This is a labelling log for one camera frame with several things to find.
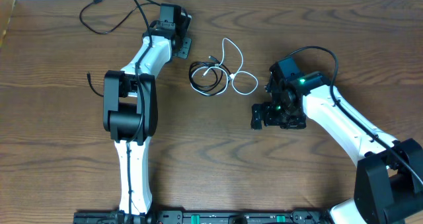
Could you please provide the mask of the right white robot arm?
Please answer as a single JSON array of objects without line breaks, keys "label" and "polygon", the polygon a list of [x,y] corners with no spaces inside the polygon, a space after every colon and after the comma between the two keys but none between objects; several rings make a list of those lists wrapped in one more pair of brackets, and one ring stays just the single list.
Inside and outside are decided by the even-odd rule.
[{"label": "right white robot arm", "polygon": [[403,223],[422,211],[422,147],[399,141],[352,107],[320,71],[302,73],[292,57],[270,67],[271,100],[253,104],[251,127],[300,130],[318,123],[356,166],[353,198],[329,209],[332,223]]}]

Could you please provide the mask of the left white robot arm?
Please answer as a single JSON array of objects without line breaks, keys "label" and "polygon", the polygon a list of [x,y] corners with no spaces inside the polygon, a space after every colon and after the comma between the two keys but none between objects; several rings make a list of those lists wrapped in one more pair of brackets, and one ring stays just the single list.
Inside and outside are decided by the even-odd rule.
[{"label": "left white robot arm", "polygon": [[148,154],[158,120],[156,78],[174,56],[188,55],[191,40],[186,33],[191,20],[183,7],[163,3],[159,19],[148,25],[134,58],[104,76],[103,126],[119,157],[119,212],[126,223],[151,218]]}]

